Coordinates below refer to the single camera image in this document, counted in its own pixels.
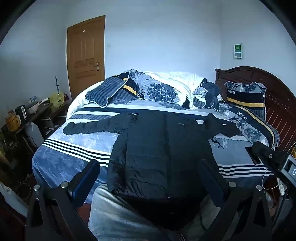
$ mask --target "white plastic jug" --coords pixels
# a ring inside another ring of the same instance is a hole
[[[44,142],[38,126],[32,122],[26,126],[26,134],[33,146],[39,147]]]
[[[11,188],[0,182],[0,192],[4,196],[5,202],[7,202],[14,210],[25,217],[27,216],[29,206],[20,199]]]

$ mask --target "wall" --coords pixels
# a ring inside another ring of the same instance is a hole
[[[217,0],[75,2],[67,27],[106,15],[106,77],[137,69],[194,72],[215,81],[221,52]]]
[[[242,43],[242,59],[233,58],[236,43]],[[296,95],[296,46],[281,22],[259,0],[223,0],[220,66],[266,70]]]
[[[0,125],[8,111],[60,91],[69,94],[65,61],[65,9],[61,0],[37,0],[0,45]]]

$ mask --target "metal screw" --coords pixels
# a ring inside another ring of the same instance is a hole
[[[40,185],[39,185],[39,184],[36,184],[36,185],[33,187],[34,191],[38,191],[39,188],[40,188]]]
[[[258,191],[262,191],[262,189],[263,189],[260,185],[257,185],[256,188]]]
[[[62,183],[61,183],[61,188],[65,188],[65,187],[67,187],[68,184],[69,184],[68,182],[62,182]]]
[[[229,182],[228,185],[231,186],[232,188],[235,188],[237,186],[235,182]]]

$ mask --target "wooden door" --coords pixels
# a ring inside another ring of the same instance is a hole
[[[105,79],[105,16],[75,24],[67,31],[67,68],[72,99]]]

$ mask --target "black and white stripe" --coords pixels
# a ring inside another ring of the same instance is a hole
[[[238,177],[258,177],[258,176],[269,176],[272,174],[271,171],[261,163],[258,165],[254,164],[231,164],[231,165],[218,165],[219,173],[224,178],[238,178]]]
[[[54,149],[56,151],[80,158],[87,162],[97,160],[101,167],[108,167],[111,153],[104,151],[91,150],[79,145],[71,144],[57,139],[47,139],[43,142],[44,146]]]

